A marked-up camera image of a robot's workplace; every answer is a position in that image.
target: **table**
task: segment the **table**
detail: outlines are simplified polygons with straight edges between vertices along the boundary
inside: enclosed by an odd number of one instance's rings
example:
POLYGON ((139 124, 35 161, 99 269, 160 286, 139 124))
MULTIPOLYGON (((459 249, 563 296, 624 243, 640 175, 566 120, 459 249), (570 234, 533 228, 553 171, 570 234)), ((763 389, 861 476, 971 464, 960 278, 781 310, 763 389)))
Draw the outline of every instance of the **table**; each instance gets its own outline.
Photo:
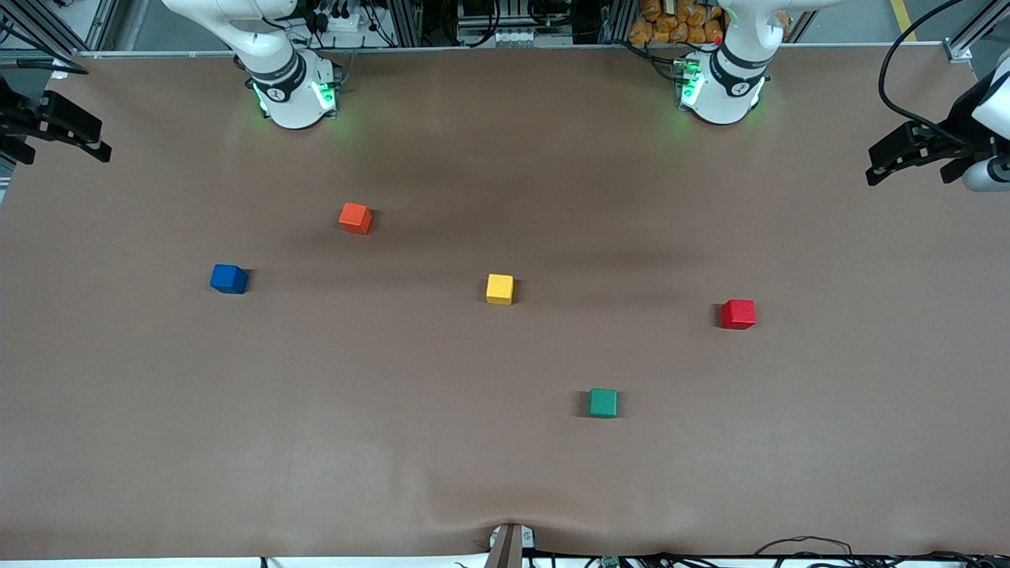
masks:
MULTIPOLYGON (((363 56, 304 131, 227 60, 88 62, 57 88, 112 162, 39 144, 0 210, 2 556, 456 554, 506 520, 1005 552, 1010 196, 866 186, 883 54, 784 49, 728 127, 623 51, 363 56), (730 297, 758 326, 714 324, 730 297)), ((935 118, 973 82, 936 45, 892 72, 935 118)))

